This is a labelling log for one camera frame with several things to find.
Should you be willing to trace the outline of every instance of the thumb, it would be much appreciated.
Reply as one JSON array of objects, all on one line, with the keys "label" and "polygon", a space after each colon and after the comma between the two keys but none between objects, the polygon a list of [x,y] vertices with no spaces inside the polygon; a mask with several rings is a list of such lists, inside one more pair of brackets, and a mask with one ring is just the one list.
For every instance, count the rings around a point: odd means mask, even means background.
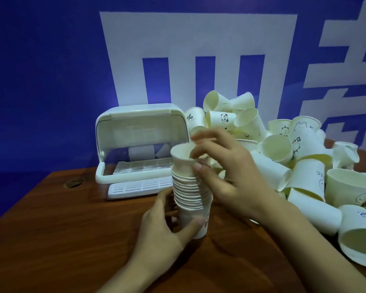
[{"label": "thumb", "polygon": [[221,179],[210,167],[195,163],[193,169],[195,174],[205,182],[214,195],[218,196],[220,193],[228,192],[229,189],[226,188],[229,187],[230,184]]},{"label": "thumb", "polygon": [[179,238],[180,243],[185,247],[192,238],[199,232],[203,224],[205,224],[204,217],[194,217],[187,224],[185,228],[179,231],[176,235]]}]

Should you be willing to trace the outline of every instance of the fingernail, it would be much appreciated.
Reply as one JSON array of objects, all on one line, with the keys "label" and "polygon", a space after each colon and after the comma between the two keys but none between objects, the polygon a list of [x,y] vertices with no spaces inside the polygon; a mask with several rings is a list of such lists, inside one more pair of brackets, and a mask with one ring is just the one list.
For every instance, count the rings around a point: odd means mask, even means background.
[{"label": "fingernail", "polygon": [[196,172],[199,172],[201,167],[202,167],[202,165],[198,162],[194,163],[194,165],[193,165],[194,171],[196,171]]},{"label": "fingernail", "polygon": [[203,224],[205,224],[205,221],[206,221],[204,217],[197,217],[196,220],[197,220],[199,226],[203,226]]}]

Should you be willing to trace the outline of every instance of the right hand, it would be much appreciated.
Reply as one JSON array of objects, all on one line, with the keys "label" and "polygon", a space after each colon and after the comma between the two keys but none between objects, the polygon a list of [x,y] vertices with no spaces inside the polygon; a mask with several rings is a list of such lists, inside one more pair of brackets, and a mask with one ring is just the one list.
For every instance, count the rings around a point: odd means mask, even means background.
[{"label": "right hand", "polygon": [[276,204],[280,196],[267,185],[249,151],[222,129],[200,130],[191,136],[191,140],[197,146],[190,157],[198,158],[207,153],[225,170],[223,180],[208,166],[194,165],[195,173],[213,195],[237,216],[262,221],[268,204]]}]

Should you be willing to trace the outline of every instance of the brown table surface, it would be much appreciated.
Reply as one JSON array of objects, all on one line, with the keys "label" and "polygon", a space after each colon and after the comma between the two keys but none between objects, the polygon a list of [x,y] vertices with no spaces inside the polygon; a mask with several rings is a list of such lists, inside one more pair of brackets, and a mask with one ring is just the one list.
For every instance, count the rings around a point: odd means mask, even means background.
[{"label": "brown table surface", "polygon": [[[355,170],[366,172],[366,152],[360,157]],[[125,264],[155,197],[107,202],[95,170],[51,173],[0,218],[0,292],[94,292]],[[79,175],[82,185],[63,187]],[[366,267],[355,266],[366,276]],[[149,291],[305,292],[263,228],[217,202],[206,237]]]}]

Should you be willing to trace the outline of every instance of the blue backdrop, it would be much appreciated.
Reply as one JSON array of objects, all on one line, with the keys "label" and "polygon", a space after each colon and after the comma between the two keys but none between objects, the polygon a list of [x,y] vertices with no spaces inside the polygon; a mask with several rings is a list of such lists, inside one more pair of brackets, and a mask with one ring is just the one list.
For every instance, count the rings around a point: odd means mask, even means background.
[{"label": "blue backdrop", "polygon": [[[318,47],[325,20],[358,19],[362,2],[0,0],[0,215],[49,172],[97,165],[95,120],[119,105],[99,12],[297,14],[278,113],[291,119],[304,100],[322,99],[329,89],[303,88],[308,65],[345,60],[347,46]],[[237,94],[258,98],[263,61],[241,57]],[[195,63],[201,106],[214,88],[215,57]],[[144,58],[143,65],[148,102],[170,102],[168,58]],[[344,87],[345,97],[366,96],[366,84]],[[358,131],[361,145],[366,113],[328,118],[323,128],[340,122],[343,131]]]}]

